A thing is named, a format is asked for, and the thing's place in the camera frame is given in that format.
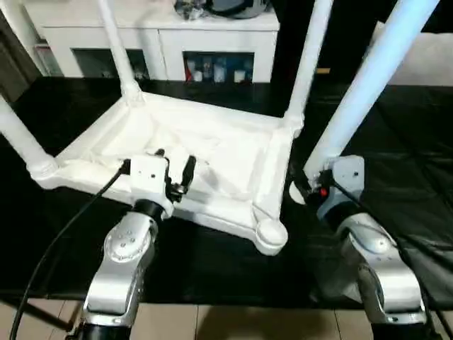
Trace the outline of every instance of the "white cabinet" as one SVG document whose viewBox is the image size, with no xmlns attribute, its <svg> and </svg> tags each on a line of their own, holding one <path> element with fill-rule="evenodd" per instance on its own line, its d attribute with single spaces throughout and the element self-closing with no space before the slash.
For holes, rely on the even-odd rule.
<svg viewBox="0 0 453 340">
<path fill-rule="evenodd" d="M 113 8 L 136 74 L 160 80 L 187 80 L 186 52 L 248 54 L 253 82 L 269 82 L 279 23 L 273 11 L 246 20 L 206 17 L 184 21 L 168 0 L 113 0 Z M 114 71 L 96 0 L 25 3 L 66 77 L 109 77 Z"/>
<path fill-rule="evenodd" d="M 43 28 L 47 43 L 66 77 L 87 77 L 83 72 L 81 52 L 104 50 L 109 56 L 107 35 L 99 28 Z M 120 36 L 126 50 L 143 54 L 149 78 L 167 79 L 159 34 L 153 29 L 121 28 Z"/>
<path fill-rule="evenodd" d="M 277 32 L 159 30 L 167 77 L 186 80 L 184 52 L 246 52 L 253 54 L 253 82 L 269 82 Z"/>
</svg>

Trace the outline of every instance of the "tiled floor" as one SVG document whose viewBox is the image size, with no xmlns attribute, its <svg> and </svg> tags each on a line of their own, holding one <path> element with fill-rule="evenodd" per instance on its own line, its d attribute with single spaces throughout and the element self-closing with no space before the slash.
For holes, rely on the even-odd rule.
<svg viewBox="0 0 453 340">
<path fill-rule="evenodd" d="M 30 300 L 57 315 L 76 318 L 75 301 Z M 0 340 L 8 338 L 14 310 L 0 305 Z M 453 312 L 445 313 L 453 326 Z M 447 339 L 435 318 L 435 323 Z M 65 333 L 25 316 L 19 340 L 63 340 Z M 362 311 L 280 310 L 254 307 L 140 305 L 132 340 L 368 340 L 371 329 Z"/>
</svg>

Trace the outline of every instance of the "cabinet door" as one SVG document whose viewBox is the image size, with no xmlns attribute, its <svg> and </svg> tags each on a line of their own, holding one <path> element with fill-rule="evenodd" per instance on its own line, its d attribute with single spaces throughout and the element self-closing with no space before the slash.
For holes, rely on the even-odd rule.
<svg viewBox="0 0 453 340">
<path fill-rule="evenodd" d="M 269 82 L 272 73 L 275 31 L 227 30 L 159 30 L 166 73 L 169 80 L 187 80 L 185 57 L 199 52 L 214 55 L 224 53 L 253 54 L 253 82 Z"/>
<path fill-rule="evenodd" d="M 66 77 L 114 77 L 107 35 L 100 28 L 45 28 L 46 40 Z M 166 79 L 159 34 L 121 28 L 120 37 L 138 78 Z"/>
</svg>

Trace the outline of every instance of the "rounded foam corner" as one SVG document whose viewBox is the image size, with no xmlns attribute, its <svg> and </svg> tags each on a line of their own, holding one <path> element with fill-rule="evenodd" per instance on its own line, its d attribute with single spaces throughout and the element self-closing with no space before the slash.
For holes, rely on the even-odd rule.
<svg viewBox="0 0 453 340">
<path fill-rule="evenodd" d="M 274 256 L 286 245 L 288 232 L 279 220 L 264 219 L 256 225 L 254 244 L 264 255 Z"/>
</svg>

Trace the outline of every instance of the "white wall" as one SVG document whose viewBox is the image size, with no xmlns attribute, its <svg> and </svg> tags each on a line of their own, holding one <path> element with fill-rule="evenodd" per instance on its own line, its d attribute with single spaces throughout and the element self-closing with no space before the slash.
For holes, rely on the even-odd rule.
<svg viewBox="0 0 453 340">
<path fill-rule="evenodd" d="M 46 74 L 45 68 L 40 61 L 34 45 L 38 42 L 38 34 L 28 17 L 21 0 L 0 0 L 0 9 L 6 20 L 17 35 L 17 38 L 31 56 L 41 73 Z"/>
<path fill-rule="evenodd" d="M 377 24 L 372 42 L 383 28 Z M 453 86 L 453 33 L 421 33 L 389 84 Z"/>
</svg>

